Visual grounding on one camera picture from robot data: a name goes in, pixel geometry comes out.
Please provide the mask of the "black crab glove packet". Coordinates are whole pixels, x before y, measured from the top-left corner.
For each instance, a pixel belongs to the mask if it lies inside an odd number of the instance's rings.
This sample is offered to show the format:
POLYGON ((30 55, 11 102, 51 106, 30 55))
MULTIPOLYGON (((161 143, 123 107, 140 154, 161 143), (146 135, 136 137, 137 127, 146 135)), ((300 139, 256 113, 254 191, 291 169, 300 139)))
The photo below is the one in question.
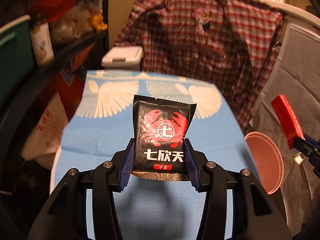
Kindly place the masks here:
POLYGON ((134 96, 134 176, 160 181, 189 180, 184 139, 196 106, 195 103, 134 96))

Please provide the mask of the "pink trash bin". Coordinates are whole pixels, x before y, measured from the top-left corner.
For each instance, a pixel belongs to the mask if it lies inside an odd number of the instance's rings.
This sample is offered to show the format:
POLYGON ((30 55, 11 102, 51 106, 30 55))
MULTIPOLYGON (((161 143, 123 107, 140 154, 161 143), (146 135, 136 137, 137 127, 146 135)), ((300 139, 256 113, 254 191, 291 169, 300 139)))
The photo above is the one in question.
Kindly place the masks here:
POLYGON ((261 132, 250 132, 245 141, 258 169, 261 184, 268 194, 275 193, 283 182, 284 163, 274 141, 261 132))

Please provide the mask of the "labelled sauce jar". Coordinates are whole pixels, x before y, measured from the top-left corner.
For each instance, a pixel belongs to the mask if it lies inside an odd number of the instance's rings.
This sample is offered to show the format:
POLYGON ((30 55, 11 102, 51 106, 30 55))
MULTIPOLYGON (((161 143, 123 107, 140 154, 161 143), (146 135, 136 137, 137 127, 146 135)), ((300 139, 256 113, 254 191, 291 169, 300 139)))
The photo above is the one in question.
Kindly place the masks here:
POLYGON ((30 38, 37 64, 42 67, 52 62, 54 52, 50 39, 49 24, 44 16, 38 14, 33 19, 30 38))

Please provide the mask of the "black metal shelf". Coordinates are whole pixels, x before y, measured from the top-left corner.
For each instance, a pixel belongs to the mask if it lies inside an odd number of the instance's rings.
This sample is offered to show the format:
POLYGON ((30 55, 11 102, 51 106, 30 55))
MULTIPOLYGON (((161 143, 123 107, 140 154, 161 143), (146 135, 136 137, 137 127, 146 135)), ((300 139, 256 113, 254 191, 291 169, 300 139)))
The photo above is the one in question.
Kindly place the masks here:
MULTIPOLYGON (((9 15, 17 12, 19 5, 26 6, 28 0, 1 0, 1 24, 8 22, 9 15)), ((103 0, 103 16, 108 12, 108 0, 103 0)), ((14 190, 14 176, 17 174, 17 165, 14 163, 18 157, 27 135, 35 124, 35 114, 31 106, 36 98, 43 91, 44 87, 51 81, 71 59, 87 46, 99 40, 103 41, 103 48, 107 45, 108 32, 103 30, 82 35, 62 45, 54 45, 55 58, 52 62, 39 67, 35 62, 35 56, 31 49, 29 33, 22 36, 27 43, 25 47, 16 45, 13 47, 13 55, 18 56, 19 49, 22 55, 28 58, 27 61, 17 60, 13 63, 10 60, 1 58, 1 83, 11 80, 9 73, 22 64, 23 69, 19 76, 14 78, 11 88, 1 92, 1 193, 12 193, 14 190)))

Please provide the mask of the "red ointment box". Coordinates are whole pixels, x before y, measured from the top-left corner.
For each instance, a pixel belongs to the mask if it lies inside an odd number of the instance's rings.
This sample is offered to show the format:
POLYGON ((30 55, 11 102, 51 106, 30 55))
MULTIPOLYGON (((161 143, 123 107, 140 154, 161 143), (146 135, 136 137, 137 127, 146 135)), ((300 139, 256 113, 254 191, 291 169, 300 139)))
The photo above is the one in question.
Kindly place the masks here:
POLYGON ((293 141, 296 138, 304 139, 302 128, 293 108, 285 95, 276 96, 271 105, 280 121, 289 149, 292 150, 294 148, 293 141))

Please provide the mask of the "red plaid shirt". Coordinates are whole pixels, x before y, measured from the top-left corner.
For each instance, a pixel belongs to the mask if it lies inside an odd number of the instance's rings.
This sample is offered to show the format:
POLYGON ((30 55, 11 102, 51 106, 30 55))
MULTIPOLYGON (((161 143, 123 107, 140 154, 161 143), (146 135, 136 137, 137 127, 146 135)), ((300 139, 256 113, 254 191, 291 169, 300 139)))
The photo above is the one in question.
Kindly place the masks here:
POLYGON ((141 46, 145 72, 215 84, 246 129, 278 57, 283 21, 257 0, 136 0, 114 45, 141 46))

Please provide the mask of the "green storage box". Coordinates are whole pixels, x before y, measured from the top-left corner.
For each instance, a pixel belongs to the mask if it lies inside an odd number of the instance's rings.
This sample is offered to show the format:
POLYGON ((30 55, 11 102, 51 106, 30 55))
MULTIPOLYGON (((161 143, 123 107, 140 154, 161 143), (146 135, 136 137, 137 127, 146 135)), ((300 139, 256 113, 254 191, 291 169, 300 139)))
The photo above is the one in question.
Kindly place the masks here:
POLYGON ((1 99, 34 65, 29 21, 30 16, 24 15, 1 27, 1 99))

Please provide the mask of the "white lidded bin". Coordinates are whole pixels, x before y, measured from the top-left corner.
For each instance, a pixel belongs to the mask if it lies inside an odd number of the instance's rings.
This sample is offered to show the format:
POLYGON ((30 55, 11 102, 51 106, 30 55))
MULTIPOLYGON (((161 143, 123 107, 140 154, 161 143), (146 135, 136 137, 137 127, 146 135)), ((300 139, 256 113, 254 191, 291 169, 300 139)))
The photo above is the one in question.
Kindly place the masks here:
POLYGON ((105 69, 140 71, 143 58, 141 46, 113 47, 101 61, 105 69))

